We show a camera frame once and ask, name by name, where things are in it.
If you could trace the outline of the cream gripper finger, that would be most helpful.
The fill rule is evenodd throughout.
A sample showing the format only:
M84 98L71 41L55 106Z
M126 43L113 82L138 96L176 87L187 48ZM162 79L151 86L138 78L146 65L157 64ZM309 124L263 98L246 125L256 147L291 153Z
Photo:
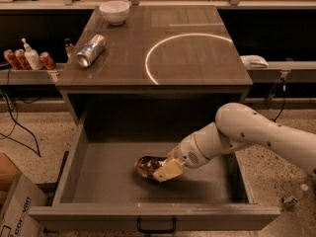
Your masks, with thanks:
M158 182L166 182L172 180L184 172L184 163L179 159L167 159L160 168L158 168L154 173L153 177Z

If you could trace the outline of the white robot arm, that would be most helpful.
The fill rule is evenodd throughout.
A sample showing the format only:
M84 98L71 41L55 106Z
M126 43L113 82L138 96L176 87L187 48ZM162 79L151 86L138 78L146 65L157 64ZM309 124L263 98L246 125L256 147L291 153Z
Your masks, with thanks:
M245 105L229 103L218 109L214 122L188 135L171 150L153 177L165 182L182 175L185 168L199 168L216 156L253 144L315 175L315 134L273 122Z

